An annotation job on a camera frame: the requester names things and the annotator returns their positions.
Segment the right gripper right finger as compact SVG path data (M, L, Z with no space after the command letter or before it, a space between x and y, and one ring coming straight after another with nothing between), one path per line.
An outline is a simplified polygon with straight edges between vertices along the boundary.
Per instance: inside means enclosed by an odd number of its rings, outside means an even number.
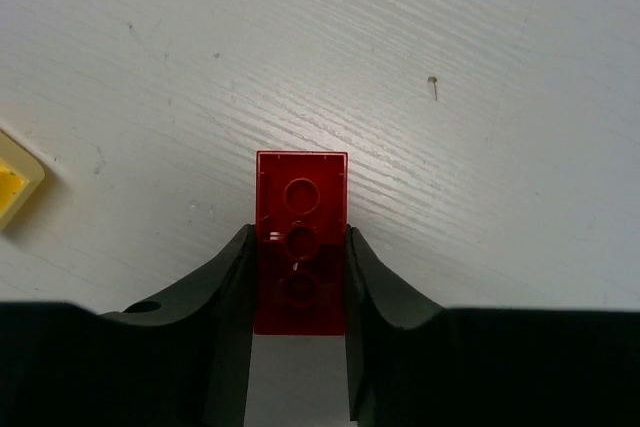
M349 228L349 411L360 426L635 426L635 312L444 307Z

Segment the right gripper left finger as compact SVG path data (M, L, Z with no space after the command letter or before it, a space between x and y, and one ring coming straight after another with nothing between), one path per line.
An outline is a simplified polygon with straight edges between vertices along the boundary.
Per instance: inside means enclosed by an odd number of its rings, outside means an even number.
M240 426L256 313L256 235L121 312L1 306L5 426Z

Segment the red lego brick top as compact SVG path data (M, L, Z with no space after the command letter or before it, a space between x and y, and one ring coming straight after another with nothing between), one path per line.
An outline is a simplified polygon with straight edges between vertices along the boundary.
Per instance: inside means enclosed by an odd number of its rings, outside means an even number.
M256 334L343 335L347 193L345 152L258 152Z

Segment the yellow lego brick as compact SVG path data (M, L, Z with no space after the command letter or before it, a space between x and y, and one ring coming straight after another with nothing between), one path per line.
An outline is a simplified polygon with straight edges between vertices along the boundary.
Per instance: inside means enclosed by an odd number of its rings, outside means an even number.
M47 180L42 160L22 139L1 125L1 233L19 229L40 203Z

